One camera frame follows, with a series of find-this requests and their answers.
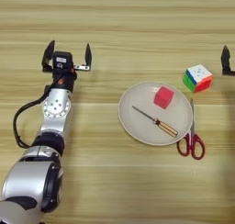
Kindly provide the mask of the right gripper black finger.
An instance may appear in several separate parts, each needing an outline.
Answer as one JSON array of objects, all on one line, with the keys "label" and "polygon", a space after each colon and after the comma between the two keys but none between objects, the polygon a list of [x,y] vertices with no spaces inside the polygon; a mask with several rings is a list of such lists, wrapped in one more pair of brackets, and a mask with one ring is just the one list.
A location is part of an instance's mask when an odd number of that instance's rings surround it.
[{"label": "right gripper black finger", "polygon": [[221,53],[221,65],[222,65],[223,75],[235,75],[235,71],[232,71],[230,69],[229,59],[230,59],[229,48],[227,46],[224,46]]}]

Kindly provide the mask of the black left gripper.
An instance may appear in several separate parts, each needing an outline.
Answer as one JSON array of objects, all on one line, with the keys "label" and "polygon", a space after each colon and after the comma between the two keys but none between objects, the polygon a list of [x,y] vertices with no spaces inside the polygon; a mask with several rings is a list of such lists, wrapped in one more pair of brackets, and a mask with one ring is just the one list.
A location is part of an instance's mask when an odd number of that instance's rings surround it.
[{"label": "black left gripper", "polygon": [[42,71],[45,73],[52,73],[52,84],[46,85],[44,91],[47,92],[50,88],[65,89],[70,92],[73,91],[74,82],[77,79],[77,71],[89,72],[91,70],[92,52],[89,43],[85,50],[86,65],[74,65],[71,69],[52,68],[50,60],[54,53],[55,41],[52,40],[42,57]]}]

